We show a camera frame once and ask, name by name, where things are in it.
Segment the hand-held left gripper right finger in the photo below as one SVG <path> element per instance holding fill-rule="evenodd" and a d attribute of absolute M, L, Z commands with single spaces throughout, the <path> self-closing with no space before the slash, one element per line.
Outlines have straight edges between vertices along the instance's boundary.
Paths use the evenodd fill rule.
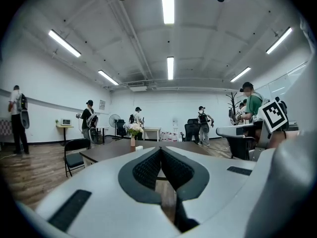
<path fill-rule="evenodd" d="M 245 238 L 258 199 L 258 163 L 161 150 L 177 207 L 174 225 L 161 228 L 160 238 Z"/>

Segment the black-legged side table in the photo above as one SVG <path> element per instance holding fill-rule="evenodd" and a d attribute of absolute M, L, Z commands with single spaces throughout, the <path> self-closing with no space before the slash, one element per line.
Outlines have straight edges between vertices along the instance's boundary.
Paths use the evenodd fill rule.
<path fill-rule="evenodd" d="M 105 143 L 106 132 L 108 129 L 108 126 L 101 126 L 97 128 L 97 144 Z"/>

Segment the white table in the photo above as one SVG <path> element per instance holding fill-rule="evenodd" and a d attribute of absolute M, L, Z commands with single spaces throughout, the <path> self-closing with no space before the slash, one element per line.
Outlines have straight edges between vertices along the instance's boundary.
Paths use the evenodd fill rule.
<path fill-rule="evenodd" d="M 156 141 L 160 141 L 160 127 L 144 127 L 143 128 L 143 140 L 146 140 L 146 133 L 147 132 L 155 132 L 156 133 Z"/>

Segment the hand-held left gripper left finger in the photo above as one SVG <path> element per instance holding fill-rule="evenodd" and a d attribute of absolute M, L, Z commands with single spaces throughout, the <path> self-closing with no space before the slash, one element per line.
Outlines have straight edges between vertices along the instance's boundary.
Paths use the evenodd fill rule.
<path fill-rule="evenodd" d="M 180 231 L 159 205 L 139 203 L 118 182 L 119 170 L 150 149 L 97 162 L 75 174 L 37 206 L 36 213 L 48 220 L 77 190 L 91 192 L 79 215 L 67 230 L 76 238 L 176 238 Z"/>

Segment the black coat rack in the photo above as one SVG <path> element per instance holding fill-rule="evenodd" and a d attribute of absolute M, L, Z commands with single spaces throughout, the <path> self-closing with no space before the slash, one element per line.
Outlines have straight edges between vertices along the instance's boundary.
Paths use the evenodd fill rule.
<path fill-rule="evenodd" d="M 235 119 L 235 117 L 239 111 L 239 105 L 241 101 L 236 100 L 236 95 L 237 95 L 237 92 L 235 93 L 231 92 L 230 94 L 226 94 L 226 96 L 230 98 L 230 101 L 228 103 L 229 105 L 228 116 L 230 118 L 230 122 L 232 125 L 239 124 L 239 122 Z"/>

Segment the person's right forearm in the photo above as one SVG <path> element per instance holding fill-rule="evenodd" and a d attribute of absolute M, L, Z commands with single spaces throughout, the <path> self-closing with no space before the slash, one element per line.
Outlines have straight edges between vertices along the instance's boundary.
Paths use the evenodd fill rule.
<path fill-rule="evenodd" d="M 287 139 L 293 139 L 297 137 L 300 134 L 300 131 L 286 131 Z M 283 142 L 284 140 L 287 140 L 284 138 L 284 134 L 282 131 L 275 131 L 271 135 L 270 142 L 267 145 L 267 149 L 269 148 L 276 148 L 278 145 Z"/>

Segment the small wooden desk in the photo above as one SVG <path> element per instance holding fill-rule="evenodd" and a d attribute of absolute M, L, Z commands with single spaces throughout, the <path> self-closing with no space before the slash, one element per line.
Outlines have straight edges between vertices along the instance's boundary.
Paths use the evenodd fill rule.
<path fill-rule="evenodd" d="M 61 142 L 61 146 L 65 146 L 67 144 L 66 130 L 68 128 L 73 128 L 73 126 L 71 126 L 71 125 L 60 125 L 60 124 L 56 124 L 55 126 L 56 126 L 56 128 L 60 128 L 60 129 L 63 130 L 63 141 Z"/>

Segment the black office chair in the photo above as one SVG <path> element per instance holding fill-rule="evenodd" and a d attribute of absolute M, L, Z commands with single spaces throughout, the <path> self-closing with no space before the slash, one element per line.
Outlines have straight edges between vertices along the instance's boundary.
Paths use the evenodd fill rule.
<path fill-rule="evenodd" d="M 183 142 L 193 141 L 198 144 L 200 142 L 200 129 L 201 124 L 198 119 L 188 119 L 187 123 L 184 125 L 185 135 L 182 135 Z"/>
<path fill-rule="evenodd" d="M 121 140 L 127 135 L 127 132 L 126 132 L 124 125 L 125 125 L 125 121 L 123 119 L 119 119 L 117 121 L 117 123 L 116 123 L 116 135 L 118 138 L 116 140 Z"/>

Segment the checkered panel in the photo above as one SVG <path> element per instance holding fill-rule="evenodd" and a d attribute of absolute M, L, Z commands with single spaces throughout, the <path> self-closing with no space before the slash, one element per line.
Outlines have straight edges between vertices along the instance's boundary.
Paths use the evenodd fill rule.
<path fill-rule="evenodd" d="M 9 142 L 13 137 L 11 120 L 0 118 L 0 142 Z"/>

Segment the black folding chair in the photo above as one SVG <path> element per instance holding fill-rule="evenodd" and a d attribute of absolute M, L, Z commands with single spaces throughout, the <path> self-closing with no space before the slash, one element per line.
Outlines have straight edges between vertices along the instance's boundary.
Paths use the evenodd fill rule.
<path fill-rule="evenodd" d="M 90 149 L 91 142 L 88 139 L 73 139 L 66 143 L 64 146 L 64 166 L 65 174 L 72 177 L 72 171 L 84 166 L 83 157 L 78 152 L 84 148 Z"/>

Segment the black pedestal fan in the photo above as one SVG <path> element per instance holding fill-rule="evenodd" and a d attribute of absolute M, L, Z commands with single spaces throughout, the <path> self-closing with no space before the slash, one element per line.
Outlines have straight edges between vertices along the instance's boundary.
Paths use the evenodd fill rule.
<path fill-rule="evenodd" d="M 112 137 L 112 139 L 119 139 L 119 137 L 117 136 L 117 122 L 120 120 L 120 116 L 117 114 L 113 114 L 109 117 L 108 123 L 111 127 L 114 128 L 114 136 Z"/>

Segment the pastel artificial flower bouquet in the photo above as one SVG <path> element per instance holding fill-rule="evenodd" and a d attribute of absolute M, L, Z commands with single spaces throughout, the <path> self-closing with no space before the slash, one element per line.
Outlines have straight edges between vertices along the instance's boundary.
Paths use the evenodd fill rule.
<path fill-rule="evenodd" d="M 143 128 L 141 127 L 140 124 L 137 123 L 129 123 L 127 125 L 127 131 L 131 135 L 131 137 L 135 137 L 139 133 L 143 133 Z"/>

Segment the long ceiling light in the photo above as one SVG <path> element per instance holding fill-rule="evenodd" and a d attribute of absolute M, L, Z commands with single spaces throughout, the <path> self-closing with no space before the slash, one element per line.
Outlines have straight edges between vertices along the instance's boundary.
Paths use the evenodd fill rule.
<path fill-rule="evenodd" d="M 279 37 L 267 50 L 266 54 L 271 54 L 291 33 L 293 29 L 288 27 L 285 32 Z"/>
<path fill-rule="evenodd" d="M 62 37 L 60 37 L 54 30 L 49 31 L 49 36 L 75 57 L 79 58 L 81 56 L 81 53 L 78 50 L 76 50 L 72 45 L 70 45 Z"/>
<path fill-rule="evenodd" d="M 173 77 L 174 77 L 174 57 L 167 57 L 167 75 L 168 75 L 168 80 L 173 80 Z"/>
<path fill-rule="evenodd" d="M 112 79 L 109 75 L 107 75 L 103 70 L 99 70 L 98 74 L 100 74 L 102 77 L 104 77 L 106 80 L 111 82 L 113 85 L 119 85 L 118 82 L 116 82 L 114 79 Z"/>
<path fill-rule="evenodd" d="M 249 72 L 251 70 L 251 68 L 248 66 L 246 67 L 242 72 L 240 72 L 238 75 L 234 76 L 230 82 L 235 82 L 237 81 L 239 78 L 241 78 L 243 75 L 245 75 L 247 72 Z"/>
<path fill-rule="evenodd" d="M 164 24 L 174 24 L 174 21 L 175 21 L 174 0 L 161 0 L 161 3 L 162 3 Z"/>

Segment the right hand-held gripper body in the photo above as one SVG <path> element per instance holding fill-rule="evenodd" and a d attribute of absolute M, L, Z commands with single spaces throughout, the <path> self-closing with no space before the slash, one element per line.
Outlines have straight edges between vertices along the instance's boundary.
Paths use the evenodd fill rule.
<path fill-rule="evenodd" d="M 260 154 L 268 148 L 272 140 L 273 133 L 279 131 L 285 124 L 288 123 L 288 118 L 276 100 L 269 101 L 259 108 L 258 115 L 253 116 L 252 129 L 258 139 L 255 148 L 249 151 L 251 161 L 257 161 Z"/>

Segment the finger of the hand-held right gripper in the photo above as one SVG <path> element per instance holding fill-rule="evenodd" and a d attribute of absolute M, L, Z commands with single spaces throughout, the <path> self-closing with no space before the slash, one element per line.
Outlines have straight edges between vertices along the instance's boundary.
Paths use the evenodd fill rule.
<path fill-rule="evenodd" d="M 262 125 L 262 121 L 256 121 L 244 125 L 218 127 L 216 134 L 227 139 L 231 158 L 258 160 L 261 153 L 255 152 L 256 130 L 261 129 Z"/>

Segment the row of water jugs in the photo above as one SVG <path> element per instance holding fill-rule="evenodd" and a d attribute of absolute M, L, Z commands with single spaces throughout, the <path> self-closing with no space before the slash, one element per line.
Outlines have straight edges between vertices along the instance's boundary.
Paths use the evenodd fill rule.
<path fill-rule="evenodd" d="M 177 142 L 178 136 L 174 132 L 161 132 L 160 141 Z"/>

